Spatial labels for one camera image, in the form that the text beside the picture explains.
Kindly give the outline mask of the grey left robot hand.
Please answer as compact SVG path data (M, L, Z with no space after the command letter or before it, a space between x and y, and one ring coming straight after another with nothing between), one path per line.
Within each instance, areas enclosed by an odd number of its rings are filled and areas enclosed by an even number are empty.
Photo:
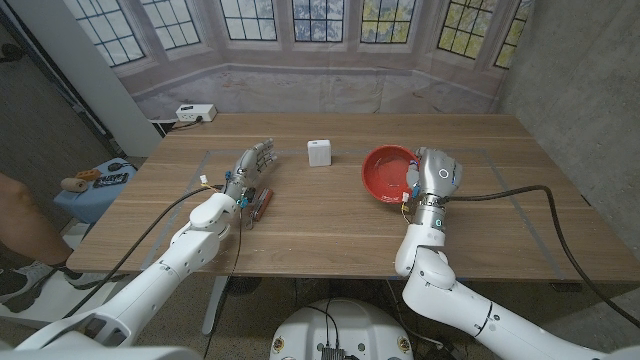
M239 200L246 189L254 187L262 171L277 159L273 145L274 140L268 138L248 148L237 160L223 193Z

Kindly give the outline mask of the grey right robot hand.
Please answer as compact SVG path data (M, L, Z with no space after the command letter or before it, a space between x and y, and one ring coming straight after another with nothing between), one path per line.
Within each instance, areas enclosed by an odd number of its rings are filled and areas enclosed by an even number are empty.
M406 181L412 195L451 196L460 186L463 166L445 152L427 147L414 151Z

